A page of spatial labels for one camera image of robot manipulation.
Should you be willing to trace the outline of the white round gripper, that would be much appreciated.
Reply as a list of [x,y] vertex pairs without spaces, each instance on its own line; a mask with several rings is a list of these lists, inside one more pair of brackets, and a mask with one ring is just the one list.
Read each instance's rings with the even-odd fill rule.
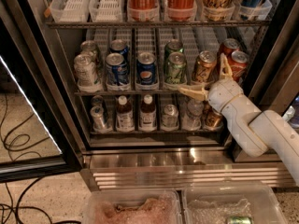
[[180,85],[178,91],[198,101],[206,101],[218,112],[235,97],[243,94],[242,88],[234,81],[233,72],[224,53],[221,54],[220,79],[209,92],[201,86]]

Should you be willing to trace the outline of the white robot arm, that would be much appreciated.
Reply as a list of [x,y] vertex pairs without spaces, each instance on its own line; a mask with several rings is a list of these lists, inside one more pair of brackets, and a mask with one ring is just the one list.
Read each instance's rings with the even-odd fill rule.
[[208,103],[227,121],[234,140],[251,157],[276,151],[296,185],[299,185],[299,134],[273,110],[261,111],[232,78],[226,56],[221,54],[221,74],[207,91],[200,85],[179,85],[178,91]]

